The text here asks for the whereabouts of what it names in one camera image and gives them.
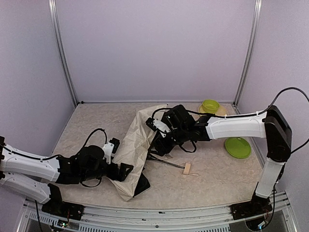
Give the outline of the beige folding umbrella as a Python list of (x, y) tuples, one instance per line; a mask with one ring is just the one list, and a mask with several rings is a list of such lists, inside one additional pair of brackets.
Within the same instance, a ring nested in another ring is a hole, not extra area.
[(120, 197), (126, 202), (150, 187), (148, 179), (142, 177), (142, 172), (155, 132), (147, 127), (145, 122), (155, 110), (168, 107), (167, 104), (161, 104), (136, 110), (135, 117), (116, 152), (114, 163), (133, 166), (133, 170), (124, 181), (112, 181)]

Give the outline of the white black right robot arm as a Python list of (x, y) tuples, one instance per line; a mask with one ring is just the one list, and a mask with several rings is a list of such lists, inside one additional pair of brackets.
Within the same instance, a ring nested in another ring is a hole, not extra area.
[(200, 113), (199, 119), (193, 118), (193, 111), (183, 105), (163, 108), (161, 119), (154, 116), (146, 120), (146, 125), (156, 132), (150, 148), (159, 156), (168, 154), (175, 146), (184, 143), (193, 145), (199, 141), (221, 138), (254, 137), (267, 141), (267, 160), (262, 176), (254, 194), (260, 199), (268, 198), (287, 160), (291, 156), (292, 130), (276, 106), (251, 114), (217, 116)]

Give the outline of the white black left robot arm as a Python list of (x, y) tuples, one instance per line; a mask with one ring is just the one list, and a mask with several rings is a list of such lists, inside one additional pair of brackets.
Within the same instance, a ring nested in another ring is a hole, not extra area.
[(133, 165), (112, 162), (119, 145), (111, 139), (103, 147), (83, 146), (69, 158), (62, 155), (43, 157), (13, 148), (0, 138), (0, 183), (41, 204), (61, 202), (57, 184), (83, 184), (87, 180), (124, 181)]

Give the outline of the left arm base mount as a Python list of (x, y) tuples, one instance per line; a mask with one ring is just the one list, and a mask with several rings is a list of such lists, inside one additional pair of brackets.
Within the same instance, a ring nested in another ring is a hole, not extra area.
[(47, 202), (42, 205), (42, 211), (54, 216), (80, 221), (84, 212), (84, 206), (68, 202)]

